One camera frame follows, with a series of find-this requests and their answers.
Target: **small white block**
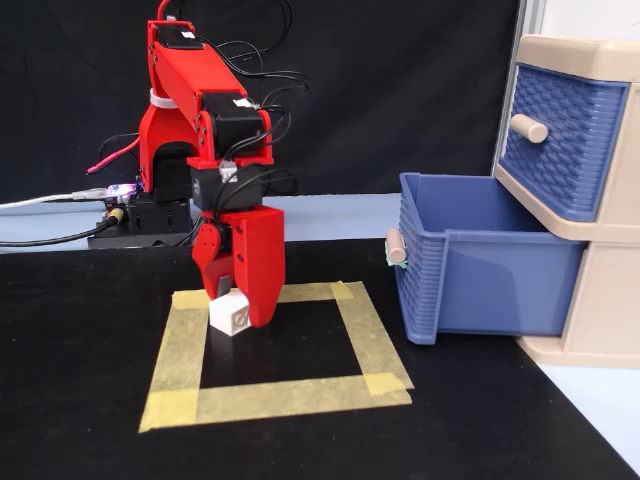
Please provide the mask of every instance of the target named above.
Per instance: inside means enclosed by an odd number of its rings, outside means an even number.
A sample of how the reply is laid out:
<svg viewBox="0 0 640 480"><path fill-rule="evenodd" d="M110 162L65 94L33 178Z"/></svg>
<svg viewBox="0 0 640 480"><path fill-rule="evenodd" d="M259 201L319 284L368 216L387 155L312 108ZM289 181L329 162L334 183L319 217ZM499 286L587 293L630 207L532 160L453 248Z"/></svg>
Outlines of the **small white block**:
<svg viewBox="0 0 640 480"><path fill-rule="evenodd" d="M232 337L251 326L249 300L240 290L209 302L209 325Z"/></svg>

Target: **blue drawer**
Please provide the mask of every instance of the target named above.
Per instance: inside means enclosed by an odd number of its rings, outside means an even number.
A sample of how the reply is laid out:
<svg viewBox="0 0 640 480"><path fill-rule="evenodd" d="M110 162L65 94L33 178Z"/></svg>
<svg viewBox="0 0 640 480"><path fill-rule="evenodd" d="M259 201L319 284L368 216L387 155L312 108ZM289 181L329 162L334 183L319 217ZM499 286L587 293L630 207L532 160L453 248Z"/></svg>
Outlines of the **blue drawer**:
<svg viewBox="0 0 640 480"><path fill-rule="evenodd" d="M519 65L511 115L543 123L549 135L534 144L510 130L500 164L560 217L594 221L628 89Z"/></svg>
<svg viewBox="0 0 640 480"><path fill-rule="evenodd" d="M400 176L407 337L560 335L586 242L549 233L494 177Z"/></svg>

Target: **red robot arm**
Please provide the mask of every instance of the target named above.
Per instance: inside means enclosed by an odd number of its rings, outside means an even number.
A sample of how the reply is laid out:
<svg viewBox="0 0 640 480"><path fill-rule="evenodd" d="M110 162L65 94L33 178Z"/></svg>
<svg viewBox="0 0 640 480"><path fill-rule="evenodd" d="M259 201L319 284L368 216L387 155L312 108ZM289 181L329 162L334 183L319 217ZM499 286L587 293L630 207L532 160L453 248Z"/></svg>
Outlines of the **red robot arm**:
<svg viewBox="0 0 640 480"><path fill-rule="evenodd" d="M263 326L273 316L284 283L284 213L261 205L260 186L232 198L232 185L242 184L239 174L248 169L239 168L235 178L225 178L219 167L229 145L255 135L256 127L262 132L271 128L269 115L251 106L246 115L236 108L239 100L246 99L246 90L214 49L195 38L191 23L149 21L147 52L156 105L149 106L139 129L143 188L147 192L154 188L153 158L160 146L172 142L192 146L187 163L193 197L205 218L193 258L205 289L214 299L226 294L235 280L249 300L251 324ZM226 123L225 115L230 116ZM235 156L236 166L273 164L270 141L268 135L264 144ZM223 204L224 211L216 211Z"/></svg>

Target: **drawer handle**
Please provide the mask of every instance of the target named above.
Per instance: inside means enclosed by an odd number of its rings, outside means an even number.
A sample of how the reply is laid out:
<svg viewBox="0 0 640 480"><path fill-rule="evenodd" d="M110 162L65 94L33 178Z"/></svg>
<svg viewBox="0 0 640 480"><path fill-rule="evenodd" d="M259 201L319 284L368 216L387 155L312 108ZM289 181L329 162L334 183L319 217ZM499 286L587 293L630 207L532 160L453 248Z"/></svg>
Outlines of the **drawer handle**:
<svg viewBox="0 0 640 480"><path fill-rule="evenodd" d="M397 228L387 230L387 242L385 249L387 251L387 263L389 266L398 265L405 268L407 266L407 252L405 251L404 237Z"/></svg>
<svg viewBox="0 0 640 480"><path fill-rule="evenodd" d="M549 129L544 124L521 113L514 115L509 125L514 132L519 133L531 143L542 143L549 135Z"/></svg>

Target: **black backdrop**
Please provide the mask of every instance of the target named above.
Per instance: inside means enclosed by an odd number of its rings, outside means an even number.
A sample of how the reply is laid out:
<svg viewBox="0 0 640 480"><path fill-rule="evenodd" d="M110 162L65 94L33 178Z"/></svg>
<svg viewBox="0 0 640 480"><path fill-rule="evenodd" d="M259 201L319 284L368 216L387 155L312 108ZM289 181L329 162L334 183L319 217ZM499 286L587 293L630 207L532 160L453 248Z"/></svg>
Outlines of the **black backdrop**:
<svg viewBox="0 0 640 480"><path fill-rule="evenodd" d="M294 124L274 150L301 193L399 191L403 171L489 173L517 0L291 2L291 33L265 67L310 77L309 94L288 102ZM123 181L83 172L103 139L137 129L148 104L145 21L158 3L6 6L0 201ZM188 0L183 18L216 43L258 46L282 22L275 0Z"/></svg>

